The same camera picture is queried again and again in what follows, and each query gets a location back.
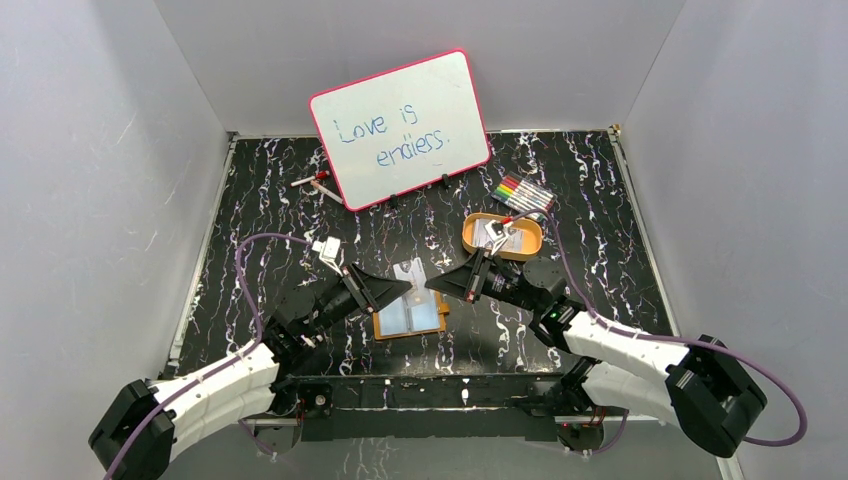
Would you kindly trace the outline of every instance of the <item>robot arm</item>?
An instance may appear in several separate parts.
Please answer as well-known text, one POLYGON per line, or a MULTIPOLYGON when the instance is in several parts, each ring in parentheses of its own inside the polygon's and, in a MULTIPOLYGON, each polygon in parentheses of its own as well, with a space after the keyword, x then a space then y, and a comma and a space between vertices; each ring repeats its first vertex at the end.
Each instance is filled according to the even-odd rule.
MULTIPOLYGON (((486 295, 528 310, 533 314, 529 327, 542 343, 581 356, 559 390, 546 397, 549 401, 582 411, 626 408, 677 425, 713 455, 733 455, 767 403, 737 360, 698 347, 637 339, 638 330, 608 319, 599 322, 566 295, 557 262, 535 258, 516 275, 493 251, 497 248, 478 249, 465 264, 426 286, 471 303, 486 295)), ((701 340, 723 346, 710 337, 701 340)))
POLYGON ((241 418, 291 411, 297 399, 286 388, 290 374, 325 341, 326 330, 360 310, 370 314, 400 298, 412 285, 335 264, 338 240, 315 244, 320 259, 339 275, 320 295, 296 287, 270 316, 261 342, 249 342, 228 357, 174 380, 136 380, 118 393, 88 444, 108 468, 130 433, 166 399, 193 381, 141 431, 113 479, 158 478, 185 449, 241 418))

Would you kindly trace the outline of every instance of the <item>white wall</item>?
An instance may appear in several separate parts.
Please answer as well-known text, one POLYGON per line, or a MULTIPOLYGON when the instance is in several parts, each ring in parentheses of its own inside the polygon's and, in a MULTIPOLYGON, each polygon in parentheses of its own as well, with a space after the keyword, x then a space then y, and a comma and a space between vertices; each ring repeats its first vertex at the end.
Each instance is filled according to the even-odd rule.
POLYGON ((218 118, 314 134, 318 91, 465 48, 486 127, 627 116, 683 0, 156 0, 218 118))
MULTIPOLYGON (((740 448, 749 480, 848 470, 846 25, 839 0, 691 0, 624 124, 681 330, 772 367, 809 411, 802 443, 740 448)), ((766 390, 752 433, 791 434, 766 390)))
POLYGON ((226 135, 152 1, 0 7, 0 471, 103 475, 86 443, 155 376, 226 135))

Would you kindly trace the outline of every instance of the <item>orange tray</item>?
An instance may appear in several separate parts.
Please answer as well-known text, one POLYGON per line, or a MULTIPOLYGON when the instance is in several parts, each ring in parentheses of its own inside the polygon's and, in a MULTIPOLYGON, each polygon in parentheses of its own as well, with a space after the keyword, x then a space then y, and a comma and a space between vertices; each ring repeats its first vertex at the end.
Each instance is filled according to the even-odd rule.
MULTIPOLYGON (((477 247, 471 244, 474 239, 474 223, 478 219, 484 220, 503 220, 506 217, 495 215, 493 213, 472 213, 465 218, 462 224, 462 246, 468 253, 477 251, 477 247)), ((516 260, 525 262, 535 257, 542 249, 542 227, 538 223, 529 218, 520 218, 512 224, 513 228, 517 228, 524 232, 524 241, 521 244, 520 252, 505 252, 500 251, 498 255, 507 260, 516 260)))

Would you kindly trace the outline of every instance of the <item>black marble surface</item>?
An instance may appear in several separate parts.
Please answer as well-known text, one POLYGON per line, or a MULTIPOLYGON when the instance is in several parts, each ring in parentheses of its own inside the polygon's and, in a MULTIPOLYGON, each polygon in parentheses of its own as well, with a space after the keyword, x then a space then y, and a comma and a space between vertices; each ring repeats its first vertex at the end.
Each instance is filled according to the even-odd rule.
MULTIPOLYGON (((237 140, 177 374, 214 362, 250 338, 250 313, 234 275, 235 249, 244 238, 259 232, 317 240, 332 235, 342 239, 344 260, 370 273, 390 276, 392 264, 418 256, 427 275, 435 275, 467 258, 460 241, 466 215, 509 212, 488 196, 507 172, 556 193, 553 214, 568 260, 603 315, 670 334, 607 133, 504 133, 489 140, 492 160, 452 177, 449 189, 433 186, 404 195, 397 210, 381 204, 355 214, 308 185, 289 187, 327 168, 317 138, 237 140)), ((541 254, 558 257, 548 233, 541 254)), ((333 275, 306 247, 280 241, 254 244, 247 265, 251 291, 265 308, 276 304, 284 285, 317 286, 333 275)), ((448 302, 447 331, 439 334, 377 342, 370 317, 353 316, 335 326, 298 373, 472 375, 551 372, 571 364, 535 339, 526 312, 485 297, 475 305, 448 302)))

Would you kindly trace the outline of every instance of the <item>white bracket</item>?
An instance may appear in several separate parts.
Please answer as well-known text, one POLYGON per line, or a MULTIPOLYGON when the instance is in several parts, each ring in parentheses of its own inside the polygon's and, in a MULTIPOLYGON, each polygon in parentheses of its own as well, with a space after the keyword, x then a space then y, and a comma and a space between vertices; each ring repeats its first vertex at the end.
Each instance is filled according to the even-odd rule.
POLYGON ((501 224, 501 222, 497 220, 492 220, 491 222, 486 224, 486 233, 489 234, 489 238, 492 239, 492 256, 496 255, 501 248, 506 244, 506 241, 509 240, 510 235, 515 233, 515 230, 510 228, 512 222, 507 225, 501 224, 502 228, 500 229, 500 233, 495 230, 495 225, 501 224))
POLYGON ((318 259, 339 275, 342 275, 342 271, 336 264, 336 256, 341 246, 342 241, 336 237, 327 237, 323 242, 312 242, 312 250, 318 252, 318 259))

